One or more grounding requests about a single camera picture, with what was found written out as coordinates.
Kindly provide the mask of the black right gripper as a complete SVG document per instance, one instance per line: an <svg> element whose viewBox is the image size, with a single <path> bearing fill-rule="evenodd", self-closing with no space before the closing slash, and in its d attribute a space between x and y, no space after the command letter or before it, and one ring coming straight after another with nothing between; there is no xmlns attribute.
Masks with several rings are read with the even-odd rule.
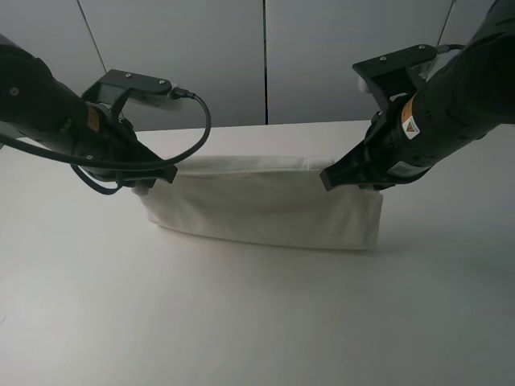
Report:
<svg viewBox="0 0 515 386"><path fill-rule="evenodd" d="M326 191L357 185L364 191L383 191L420 179L426 173L422 157L411 148L402 126L405 101L392 104L366 132L365 139L339 161L323 169L319 177Z"/></svg>

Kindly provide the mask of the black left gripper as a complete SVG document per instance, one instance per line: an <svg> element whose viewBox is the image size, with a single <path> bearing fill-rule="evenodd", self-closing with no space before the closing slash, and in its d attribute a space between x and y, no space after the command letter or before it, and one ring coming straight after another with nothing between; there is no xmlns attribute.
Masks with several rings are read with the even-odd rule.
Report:
<svg viewBox="0 0 515 386"><path fill-rule="evenodd" d="M130 125L120 122L105 107L83 100L73 105L72 156L108 164L162 161L138 141ZM73 164L72 169L92 189L101 189L99 182L114 182L117 189L129 187L138 197L149 195L157 179L173 183L178 171L175 165L147 171L120 171L114 166Z"/></svg>

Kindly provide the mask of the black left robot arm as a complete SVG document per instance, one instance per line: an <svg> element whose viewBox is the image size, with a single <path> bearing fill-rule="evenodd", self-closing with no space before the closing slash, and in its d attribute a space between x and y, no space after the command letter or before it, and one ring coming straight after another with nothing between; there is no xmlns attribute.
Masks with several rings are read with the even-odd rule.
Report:
<svg viewBox="0 0 515 386"><path fill-rule="evenodd" d="M40 59L1 38L1 120L58 154L100 162L156 162L121 116L130 98L158 104L171 82L110 70L78 96Z"/></svg>

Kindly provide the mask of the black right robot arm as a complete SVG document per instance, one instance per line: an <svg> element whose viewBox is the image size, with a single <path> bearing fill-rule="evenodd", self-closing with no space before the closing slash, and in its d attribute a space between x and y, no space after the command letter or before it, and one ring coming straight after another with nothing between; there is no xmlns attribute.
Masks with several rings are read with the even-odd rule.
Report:
<svg viewBox="0 0 515 386"><path fill-rule="evenodd" d="M514 3L495 1L465 45L418 45L355 63L380 110L320 178L327 191L412 183L499 125L514 123Z"/></svg>

